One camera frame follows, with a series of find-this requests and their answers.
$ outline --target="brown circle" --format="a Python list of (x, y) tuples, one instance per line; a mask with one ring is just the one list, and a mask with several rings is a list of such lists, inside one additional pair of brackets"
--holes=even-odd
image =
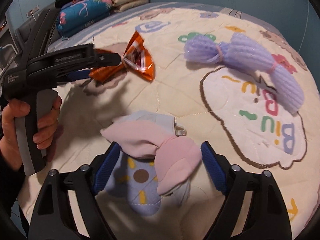
[(144, 169), (140, 169), (135, 171), (133, 178), (138, 183), (144, 183), (149, 179), (149, 173)]

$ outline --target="shelf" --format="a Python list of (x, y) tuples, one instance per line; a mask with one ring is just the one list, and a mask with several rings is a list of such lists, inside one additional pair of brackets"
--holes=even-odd
[(0, 31), (0, 39), (2, 38), (2, 36), (5, 34), (5, 32), (7, 32), (9, 30), (9, 25), (6, 25), (2, 31)]

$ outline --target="pink knotted fabric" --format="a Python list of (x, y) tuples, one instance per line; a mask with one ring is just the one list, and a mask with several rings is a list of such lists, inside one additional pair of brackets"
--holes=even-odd
[(116, 122), (100, 132), (131, 157), (155, 160), (159, 195), (184, 182), (201, 161), (200, 148), (192, 139), (171, 135), (154, 122)]

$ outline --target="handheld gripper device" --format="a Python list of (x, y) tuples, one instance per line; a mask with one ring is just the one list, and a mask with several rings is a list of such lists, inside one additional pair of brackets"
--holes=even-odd
[(27, 176), (45, 167), (46, 150), (39, 150), (33, 142), (38, 132), (37, 121), (52, 109), (58, 93), (52, 88), (74, 81), (72, 73), (83, 69), (116, 66), (121, 62), (117, 53), (97, 53), (93, 44), (77, 45), (45, 54), (59, 8), (44, 9), (39, 16), (17, 67), (3, 76), (2, 95), (27, 102), (30, 112), (15, 118), (19, 151)]

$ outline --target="hand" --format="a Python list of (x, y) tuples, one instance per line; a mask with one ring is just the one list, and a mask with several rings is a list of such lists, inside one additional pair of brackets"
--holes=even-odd
[[(61, 97), (57, 97), (53, 103), (52, 110), (41, 117), (37, 123), (40, 131), (33, 136), (33, 141), (38, 149), (46, 149), (53, 140), (53, 134), (58, 126), (60, 114)], [(24, 117), (30, 112), (30, 106), (17, 99), (11, 100), (2, 111), (2, 129), (4, 136), (0, 140), (0, 151), (6, 163), (14, 171), (18, 171), (22, 165), (19, 152), (17, 134), (14, 124), (15, 117)]]

